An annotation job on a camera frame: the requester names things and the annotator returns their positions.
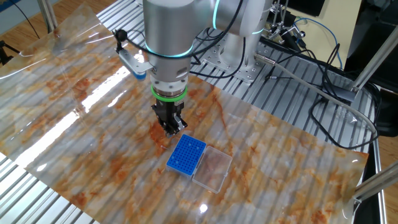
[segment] robotic arm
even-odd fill
[[[140,65],[121,47],[127,34],[116,31],[117,52],[124,66],[137,78],[150,73],[156,98],[152,109],[167,136],[187,127],[181,111],[191,63],[187,56],[192,54],[197,34],[207,27],[225,30],[238,12],[229,32],[249,37],[260,22],[265,1],[143,0],[146,49],[151,54],[149,62]]]

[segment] black cable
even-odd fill
[[[6,43],[4,43],[4,46],[7,47],[8,49],[12,50],[13,52],[17,53],[17,54],[20,53],[17,49],[15,49],[14,47],[11,47],[10,45],[8,45]]]
[[[325,85],[326,85],[326,82],[324,82],[324,79],[328,79],[329,77],[328,77],[328,75],[327,75],[327,71],[329,71],[329,68],[330,68],[330,66],[331,66],[331,64],[333,63],[333,61],[334,61],[334,59],[336,58],[336,55],[337,55],[337,52],[338,52],[338,49],[339,49],[339,47],[340,47],[340,44],[337,44],[336,45],[336,47],[333,49],[333,51],[332,51],[332,53],[331,53],[331,55],[330,55],[330,57],[329,57],[329,59],[328,59],[328,61],[327,61],[327,65],[325,66],[325,75],[324,76],[322,76],[322,85],[323,85],[323,87],[325,87]],[[373,98],[373,101],[374,101],[374,103],[375,103],[375,108],[377,108],[376,109],[376,114],[375,114],[375,120],[377,120],[377,117],[379,116],[379,110],[380,110],[380,106],[379,106],[379,102],[381,102],[381,98],[380,99],[376,99],[376,97],[374,96],[374,95],[372,95],[372,98]],[[326,100],[326,98],[324,98],[324,97],[322,97],[320,100],[318,100],[316,103],[314,103],[312,106],[311,106],[311,108],[309,109],[309,113],[310,113],[310,117],[311,117],[311,119],[314,121],[314,123],[321,129],[321,131],[328,137],[328,139],[334,144],[334,145],[336,145],[336,146],[338,146],[338,147],[340,147],[340,148],[343,148],[343,149],[349,149],[349,150],[351,150],[351,149],[356,149],[356,148],[358,148],[358,147],[363,147],[363,146],[365,146],[365,145],[367,145],[367,144],[370,144],[370,143],[372,143],[372,142],[374,142],[378,137],[379,137],[379,131],[377,130],[377,128],[376,128],[376,136],[374,136],[372,139],[370,139],[369,141],[367,141],[367,142],[364,142],[364,143],[362,143],[362,144],[359,144],[359,145],[357,145],[357,146],[350,146],[350,147],[345,147],[345,146],[342,146],[341,144],[339,144],[335,139],[333,139],[333,137],[331,136],[331,134],[326,130],[326,128],[325,127],[323,127],[322,126],[322,124],[316,119],[316,117],[313,115],[313,109],[314,109],[314,107],[316,107],[317,105],[319,105],[320,103],[325,103],[325,102],[327,102],[327,100]]]
[[[200,76],[203,76],[203,77],[207,77],[207,78],[217,78],[217,79],[232,77],[233,75],[235,75],[241,69],[243,61],[244,61],[244,52],[245,51],[246,51],[246,38],[243,37],[243,52],[242,52],[241,62],[239,63],[239,66],[237,67],[237,69],[233,73],[231,73],[231,74],[229,74],[229,75],[227,75],[225,77],[215,77],[215,76],[212,76],[212,75],[205,75],[205,74],[202,74],[202,73],[199,73],[199,72],[190,72],[190,73],[192,73],[194,75],[200,75]]]
[[[330,58],[333,57],[333,53],[335,52],[335,49],[333,49]],[[324,83],[324,79],[326,80],[326,82],[328,82],[329,88],[325,88],[326,92],[327,92],[329,95],[331,95],[331,96],[334,95],[333,97],[339,99],[339,98],[337,97],[337,94],[335,93],[335,91],[334,91],[334,89],[333,89],[333,84],[331,83],[331,81],[330,81],[330,79],[329,79],[329,76],[327,75],[327,70],[323,70],[323,69],[322,69],[321,65],[320,65],[319,62],[318,62],[317,57],[315,56],[315,54],[314,54],[311,50],[301,50],[301,51],[296,52],[296,53],[294,53],[294,54],[292,54],[292,55],[289,55],[288,57],[286,57],[286,58],[284,58],[284,59],[282,59],[282,60],[279,60],[277,63],[282,63],[282,62],[284,62],[284,61],[286,61],[286,60],[288,60],[288,59],[290,59],[290,58],[292,58],[292,57],[294,57],[294,56],[297,56],[297,55],[299,55],[299,54],[302,54],[302,53],[304,53],[304,52],[308,52],[308,53],[312,54],[312,57],[315,59],[316,64],[318,65],[318,68],[320,69],[320,71],[322,72],[322,75],[323,75],[322,83]],[[274,70],[275,70],[275,67],[273,67],[273,68],[270,70],[270,72],[268,73],[268,75],[266,76],[266,78],[267,78],[267,77],[270,77],[270,76],[272,75],[272,73],[274,72]]]
[[[33,25],[30,23],[29,19],[27,18],[27,16],[25,15],[25,13],[22,11],[22,9],[20,9],[20,7],[18,7],[17,4],[15,4],[15,2],[14,2],[13,0],[10,0],[10,2],[12,2],[13,5],[15,5],[15,6],[20,10],[20,12],[25,16],[25,19],[28,21],[28,23],[29,23],[30,26],[32,27],[32,29],[33,29],[33,31],[35,32],[37,38],[40,39],[39,35],[37,34],[37,32],[36,32],[36,30],[35,30],[35,27],[33,27]]]
[[[145,53],[147,53],[147,54],[155,55],[155,56],[160,57],[160,58],[166,58],[166,59],[172,59],[172,60],[173,60],[173,59],[178,60],[178,59],[183,59],[183,58],[190,58],[190,57],[193,57],[194,55],[202,54],[203,52],[206,52],[207,50],[211,49],[212,47],[214,47],[214,46],[215,46],[215,45],[216,45],[228,32],[229,32],[229,30],[231,29],[232,25],[234,24],[234,22],[235,22],[235,20],[236,20],[236,18],[237,18],[237,16],[238,16],[238,14],[239,14],[239,11],[241,10],[242,4],[243,4],[243,0],[240,0],[239,5],[238,5],[238,8],[236,9],[235,15],[233,16],[233,18],[232,18],[231,22],[229,23],[228,27],[222,32],[222,34],[221,34],[213,43],[211,43],[209,46],[207,46],[207,47],[205,47],[205,48],[203,48],[203,49],[201,49],[201,50],[198,50],[197,52],[193,52],[193,53],[190,53],[190,54],[186,54],[186,55],[183,55],[183,56],[181,56],[181,57],[169,57],[169,56],[159,55],[159,54],[157,54],[157,53],[150,52],[149,50],[147,50],[147,49],[141,47],[140,45],[134,43],[132,40],[130,40],[130,39],[128,39],[128,38],[126,38],[126,40],[127,40],[130,44],[132,44],[133,46],[135,46],[136,48],[138,48],[139,50],[142,50],[143,52],[145,52]],[[116,31],[113,32],[113,34],[115,35],[115,37],[117,36],[118,31],[119,31],[119,30],[116,30]]]
[[[201,62],[196,55],[194,55],[193,58],[196,60],[196,62],[191,62],[191,65],[201,65]]]
[[[131,32],[131,31],[140,33],[140,34],[142,35],[142,37],[145,39],[145,35],[144,35],[144,33],[142,33],[142,31],[135,30],[135,29],[131,29],[131,30],[129,30],[128,32]]]
[[[210,30],[210,28],[206,28],[206,29],[205,29],[205,32],[206,32],[206,34],[207,34],[207,37],[209,37],[208,39],[203,39],[203,38],[200,38],[200,37],[198,37],[198,36],[196,36],[196,39],[202,40],[202,41],[211,41],[211,40],[216,40],[216,39],[219,38],[220,35],[222,34],[222,32],[221,32],[221,33],[217,34],[216,36],[211,36],[211,35],[209,34],[209,30]]]
[[[212,36],[212,35],[210,35],[209,31],[210,31],[210,28],[207,28],[206,34],[207,34],[207,36],[210,37],[210,38],[219,38],[219,37],[222,35],[222,32],[221,32],[221,33],[219,33],[219,34],[217,34],[217,35],[215,35],[215,36]]]
[[[364,142],[364,143],[362,143],[362,144],[359,144],[359,145],[357,145],[357,146],[350,146],[350,147],[342,146],[342,145],[339,144],[335,139],[333,139],[333,137],[329,134],[329,132],[322,126],[322,124],[321,124],[321,123],[316,119],[316,117],[313,115],[313,109],[314,109],[314,107],[316,107],[316,106],[319,105],[320,103],[324,103],[324,102],[326,102],[326,99],[325,99],[325,98],[322,98],[322,99],[318,100],[316,103],[314,103],[314,104],[311,106],[311,108],[310,108],[310,110],[309,110],[309,113],[310,113],[310,116],[311,116],[312,120],[315,122],[315,124],[321,129],[321,131],[328,137],[328,139],[330,139],[330,141],[331,141],[334,145],[336,145],[336,146],[338,146],[338,147],[340,147],[340,148],[343,148],[343,149],[349,149],[349,150],[351,150],[351,149],[356,149],[356,148],[358,148],[358,147],[365,146],[365,145],[367,145],[367,144],[371,144],[372,142],[374,142],[374,141],[380,136],[379,131],[376,129],[376,136],[373,137],[372,139],[370,139],[369,141]]]

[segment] metal bracket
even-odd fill
[[[225,45],[225,39],[221,40],[218,45],[212,47],[208,50],[202,57],[202,61],[206,62],[208,65],[216,67],[221,71],[226,73],[234,72],[237,67],[228,65],[220,59],[220,50],[223,49]],[[234,75],[235,78],[240,79],[246,83],[252,83],[255,81],[257,76],[260,74],[261,69],[264,64],[261,62],[255,62],[253,67],[246,67],[242,65],[241,69]]]
[[[144,56],[136,54],[132,56],[127,50],[119,51],[119,58],[122,64],[131,72],[138,75],[145,74],[147,70],[153,68],[149,62],[144,62]]]

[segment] metal pole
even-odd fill
[[[51,33],[58,26],[57,18],[55,17],[54,10],[52,9],[51,2],[49,0],[37,0],[37,3],[42,11],[44,22],[47,26],[47,31],[48,33]]]
[[[379,68],[381,63],[387,56],[394,50],[398,44],[398,26],[392,31],[392,34],[387,38],[384,44],[380,47],[377,53],[373,56],[372,60],[368,63],[359,77],[350,85],[351,91],[358,92],[372,77],[374,72]]]
[[[363,201],[398,182],[398,161],[372,176],[355,189],[354,198]]]

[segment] plastic sheet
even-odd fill
[[[82,5],[0,69],[0,151],[101,223],[351,223],[366,154],[195,77],[185,133],[231,156],[229,174],[215,195],[165,172],[175,138],[115,45]]]

